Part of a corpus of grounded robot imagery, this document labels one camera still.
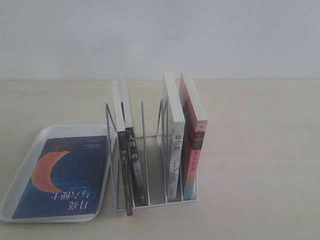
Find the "dark brown spine book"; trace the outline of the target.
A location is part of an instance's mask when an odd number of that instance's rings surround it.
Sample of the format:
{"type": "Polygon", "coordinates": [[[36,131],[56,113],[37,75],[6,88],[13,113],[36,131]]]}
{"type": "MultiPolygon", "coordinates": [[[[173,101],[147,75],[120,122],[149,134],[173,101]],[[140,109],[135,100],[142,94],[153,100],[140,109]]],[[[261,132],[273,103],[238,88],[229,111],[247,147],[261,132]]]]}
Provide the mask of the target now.
{"type": "Polygon", "coordinates": [[[133,215],[133,197],[132,197],[132,184],[131,184],[131,170],[128,152],[128,142],[125,128],[125,121],[122,112],[121,98],[119,91],[118,80],[111,81],[113,107],[115,115],[115,124],[118,137],[118,149],[121,164],[122,183],[124,189],[125,210],[126,216],[133,215]]]}

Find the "red spine book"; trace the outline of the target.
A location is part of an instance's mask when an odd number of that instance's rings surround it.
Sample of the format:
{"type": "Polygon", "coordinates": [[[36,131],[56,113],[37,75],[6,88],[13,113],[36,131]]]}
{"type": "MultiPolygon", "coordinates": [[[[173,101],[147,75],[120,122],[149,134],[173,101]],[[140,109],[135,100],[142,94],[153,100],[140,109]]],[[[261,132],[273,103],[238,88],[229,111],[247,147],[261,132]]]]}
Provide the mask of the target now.
{"type": "Polygon", "coordinates": [[[185,118],[181,154],[183,199],[191,200],[208,117],[194,80],[184,72],[180,74],[179,98],[185,118]]]}

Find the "white plastic tray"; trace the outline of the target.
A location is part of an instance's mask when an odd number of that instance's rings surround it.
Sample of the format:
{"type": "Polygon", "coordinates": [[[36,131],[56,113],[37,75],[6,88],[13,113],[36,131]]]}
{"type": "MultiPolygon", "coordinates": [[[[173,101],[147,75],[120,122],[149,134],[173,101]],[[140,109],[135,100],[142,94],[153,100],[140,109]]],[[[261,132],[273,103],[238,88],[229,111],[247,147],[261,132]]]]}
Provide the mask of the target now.
{"type": "Polygon", "coordinates": [[[115,129],[105,125],[51,125],[40,131],[29,149],[26,157],[20,165],[15,177],[13,178],[8,190],[6,191],[0,204],[0,218],[7,223],[63,223],[63,222],[86,222],[95,218],[100,212],[108,180],[109,165],[107,158],[109,156],[109,143],[113,143],[115,129]],[[14,219],[13,214],[22,197],[22,194],[29,182],[33,169],[39,159],[46,140],[51,138],[71,138],[71,137],[107,137],[107,154],[105,161],[105,170],[100,189],[100,195],[95,214],[73,215],[63,217],[39,217],[14,219]]]}

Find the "white grey spine book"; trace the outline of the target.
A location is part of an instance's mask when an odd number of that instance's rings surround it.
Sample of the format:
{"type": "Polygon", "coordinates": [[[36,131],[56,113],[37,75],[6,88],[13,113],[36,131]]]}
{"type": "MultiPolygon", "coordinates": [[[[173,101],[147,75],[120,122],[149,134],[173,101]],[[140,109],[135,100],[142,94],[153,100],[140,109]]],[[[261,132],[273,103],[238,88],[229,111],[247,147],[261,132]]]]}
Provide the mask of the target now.
{"type": "Polygon", "coordinates": [[[163,143],[167,199],[177,196],[181,165],[185,117],[180,102],[174,74],[163,74],[163,143]]]}

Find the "black grey spine book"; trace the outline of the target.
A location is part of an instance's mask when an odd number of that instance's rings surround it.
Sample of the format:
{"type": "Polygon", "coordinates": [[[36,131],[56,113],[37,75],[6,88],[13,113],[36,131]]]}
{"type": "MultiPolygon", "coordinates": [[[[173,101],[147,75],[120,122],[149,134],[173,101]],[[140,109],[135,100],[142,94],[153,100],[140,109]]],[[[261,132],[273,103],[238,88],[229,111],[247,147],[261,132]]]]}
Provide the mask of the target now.
{"type": "Polygon", "coordinates": [[[121,79],[122,90],[122,102],[124,111],[124,123],[126,131],[126,139],[129,149],[129,159],[132,165],[132,181],[133,181],[133,193],[135,194],[135,205],[144,206],[147,204],[144,178],[142,174],[142,168],[140,163],[140,156],[137,148],[136,135],[133,125],[133,116],[131,110],[130,94],[128,88],[128,81],[126,78],[121,79]]]}

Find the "blue moon cover book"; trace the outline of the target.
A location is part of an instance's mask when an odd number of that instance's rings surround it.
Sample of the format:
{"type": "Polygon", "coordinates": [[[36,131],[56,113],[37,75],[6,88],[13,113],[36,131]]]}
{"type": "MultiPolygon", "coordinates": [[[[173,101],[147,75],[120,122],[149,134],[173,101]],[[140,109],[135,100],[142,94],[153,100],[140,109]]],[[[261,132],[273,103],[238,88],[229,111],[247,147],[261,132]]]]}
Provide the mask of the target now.
{"type": "Polygon", "coordinates": [[[105,135],[47,139],[13,219],[95,214],[106,157],[105,135]]]}

